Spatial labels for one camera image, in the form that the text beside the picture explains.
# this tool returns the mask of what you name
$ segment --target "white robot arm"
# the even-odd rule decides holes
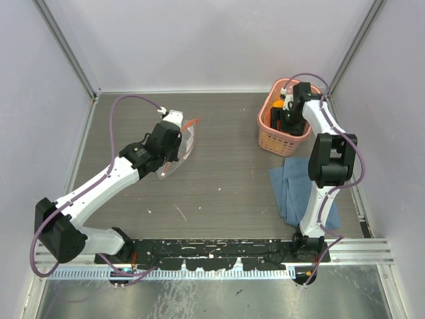
[[[181,143],[183,113],[170,111],[156,124],[146,142],[126,146],[109,166],[72,193],[58,198],[54,203],[42,199],[35,209],[35,231],[58,207],[64,208],[43,229],[39,239],[60,263],[71,261],[80,253],[105,253],[123,261],[133,251],[132,241],[120,229],[108,230],[84,227],[86,220],[105,202],[124,188],[136,183],[148,173],[158,170],[167,161],[177,161]],[[96,187],[76,201],[72,199],[103,179]]]
[[[303,130],[300,124],[308,122],[316,141],[308,165],[312,183],[309,202],[292,241],[295,251],[301,249],[320,252],[325,235],[323,225],[339,192],[335,188],[344,185],[353,174],[355,151],[340,132],[355,145],[357,137],[346,134],[336,123],[327,103],[323,101],[321,104],[321,94],[311,93],[310,83],[301,82],[293,87],[293,91],[293,96],[286,96],[286,100],[292,101],[292,107],[282,111],[285,114],[282,128],[290,132]]]

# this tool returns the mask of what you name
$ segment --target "transparent plastic sheet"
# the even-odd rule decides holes
[[[190,121],[184,120],[181,128],[181,144],[177,158],[179,161],[174,161],[172,163],[167,162],[164,166],[161,166],[157,170],[157,175],[160,179],[164,179],[167,176],[170,176],[181,164],[187,160],[189,155],[192,152],[193,146],[195,145],[197,130],[198,130],[199,118],[195,118]]]

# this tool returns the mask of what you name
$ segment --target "blue towel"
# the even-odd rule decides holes
[[[308,177],[308,161],[308,158],[286,158],[284,167],[268,170],[279,214],[287,224],[293,226],[297,226],[303,219],[310,198],[311,181]],[[326,228],[340,227],[338,208],[333,202],[326,220]]]

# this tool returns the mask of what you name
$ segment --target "gray wood grain surface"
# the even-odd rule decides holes
[[[117,96],[101,95],[76,178],[78,187],[110,160],[108,120]],[[195,148],[182,166],[159,180],[152,173],[101,207],[88,227],[120,227],[133,238],[290,238],[294,232],[279,216],[268,169],[284,159],[258,146],[256,115],[266,94],[150,94],[167,109],[199,118]],[[160,120],[148,103],[126,99],[117,107],[114,130],[117,152],[140,141]],[[313,136],[294,156],[308,157]],[[342,229],[362,237],[349,190],[337,196]]]

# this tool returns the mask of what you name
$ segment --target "purple cable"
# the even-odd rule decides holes
[[[319,265],[320,265],[320,262],[323,260],[323,258],[324,258],[324,256],[326,255],[326,253],[329,251],[329,249],[332,247],[332,246],[334,246],[334,245],[336,245],[337,243],[339,243],[343,238],[344,238],[344,236],[343,235],[337,235],[337,234],[335,234],[333,231],[330,231],[329,229],[326,229],[324,226],[323,226],[323,224],[322,224],[322,222],[321,222],[321,216],[322,216],[322,214],[323,214],[323,210],[325,209],[325,204],[326,204],[326,202],[327,202],[327,199],[329,198],[329,195],[331,195],[334,191],[337,191],[338,189],[344,189],[344,188],[350,188],[350,187],[353,187],[353,186],[356,186],[357,184],[359,184],[362,180],[363,180],[363,178],[365,178],[365,159],[364,159],[364,157],[361,155],[361,152],[359,151],[359,149],[357,148],[357,146],[353,143],[353,141],[351,141],[349,138],[348,138],[348,136],[347,135],[345,135],[345,133],[343,133],[341,130],[339,130],[338,128],[336,128],[336,127],[334,127],[333,126],[333,123],[332,123],[332,121],[331,121],[331,118],[330,118],[330,116],[329,116],[329,114],[326,112],[326,109],[324,109],[323,108],[323,102],[324,102],[324,100],[325,100],[325,97],[326,96],[328,96],[329,95],[329,85],[328,85],[328,83],[326,83],[326,81],[322,78],[322,77],[320,77],[320,76],[318,76],[318,75],[316,75],[316,74],[313,74],[313,73],[308,73],[308,72],[305,72],[305,73],[299,73],[299,74],[296,74],[296,75],[294,75],[293,77],[291,77],[286,83],[285,83],[285,85],[284,85],[284,89],[286,89],[286,87],[288,86],[288,84],[294,79],[294,78],[297,78],[297,77],[299,77],[299,76],[302,76],[302,75],[308,75],[308,76],[312,76],[312,77],[315,77],[315,78],[318,78],[320,81],[322,81],[323,83],[324,83],[324,85],[326,86],[326,92],[325,92],[325,94],[322,94],[322,96],[321,96],[321,98],[320,98],[320,103],[319,103],[319,106],[320,106],[320,110],[321,110],[321,112],[322,112],[322,114],[323,114],[323,116],[325,117],[325,119],[326,119],[326,122],[331,126],[331,128],[333,128],[333,130],[335,131],[335,132],[337,132],[340,136],[342,136],[343,138],[344,138],[344,140],[346,140],[347,141],[347,143],[348,144],[350,144],[350,146],[354,149],[354,151],[355,151],[355,153],[357,154],[357,156],[359,157],[359,160],[360,160],[360,166],[361,166],[361,174],[360,174],[360,177],[358,178],[358,180],[357,181],[354,181],[353,183],[351,183],[351,184],[347,184],[347,185],[341,185],[341,186],[337,186],[337,187],[334,187],[333,189],[331,189],[330,191],[329,191],[329,193],[326,195],[326,197],[325,197],[325,199],[323,200],[323,202],[322,202],[322,204],[320,205],[320,209],[319,209],[319,215],[317,216],[317,222],[320,224],[320,228],[325,232],[325,233],[327,233],[327,234],[329,234],[329,235],[331,235],[331,236],[334,236],[334,237],[337,237],[337,239],[333,242],[333,243],[331,243],[328,247],[326,247],[326,249],[322,252],[322,254],[321,254],[321,256],[320,256],[320,258],[319,258],[319,260],[317,261],[317,264],[316,264],[316,266],[314,267],[314,269],[313,269],[313,271],[311,272],[311,275],[309,276],[309,278],[307,279],[307,281],[305,282],[305,286],[307,286],[308,284],[309,284],[309,282],[311,281],[311,279],[313,278],[313,276],[316,274],[316,272],[317,272],[317,270],[318,270],[318,268],[319,268]]]
[[[50,276],[52,273],[54,273],[54,271],[58,268],[59,263],[56,263],[52,269],[50,269],[48,272],[46,273],[42,273],[38,270],[36,263],[35,263],[35,246],[37,244],[37,240],[39,239],[43,229],[50,223],[50,221],[52,219],[54,219],[63,209],[67,208],[69,205],[71,205],[74,201],[78,200],[79,198],[81,198],[82,196],[84,196],[85,194],[87,194],[89,191],[91,191],[93,188],[95,188],[96,186],[98,186],[101,182],[103,182],[105,180],[105,178],[107,178],[107,176],[109,176],[109,174],[111,173],[111,171],[114,168],[114,162],[115,162],[115,141],[114,141],[114,126],[113,126],[113,119],[114,119],[114,112],[116,109],[116,106],[118,105],[118,103],[123,100],[124,98],[140,98],[142,100],[145,100],[146,102],[149,102],[150,104],[154,105],[158,110],[161,109],[161,107],[156,104],[154,101],[144,97],[144,96],[140,96],[140,95],[135,95],[135,94],[126,94],[123,96],[120,96],[119,98],[117,98],[115,100],[115,102],[112,104],[111,107],[111,112],[110,112],[110,119],[109,119],[109,132],[110,132],[110,139],[111,139],[111,162],[110,165],[108,167],[107,172],[105,173],[105,175],[103,175],[97,182],[93,183],[91,186],[87,187],[84,191],[82,191],[81,193],[75,195],[70,201],[67,201],[64,205],[62,205],[61,207],[59,207],[56,211],[54,211],[53,213],[51,213],[40,225],[40,227],[37,229],[37,231],[34,234],[33,240],[31,241],[31,247],[30,247],[30,253],[29,253],[29,262],[30,262],[30,266],[31,269],[33,270],[33,272],[39,276],[39,277],[48,277]],[[112,263],[106,259],[106,263],[109,266],[113,266]],[[125,272],[122,272],[120,270],[118,270],[118,273],[122,273],[122,274],[126,274]]]

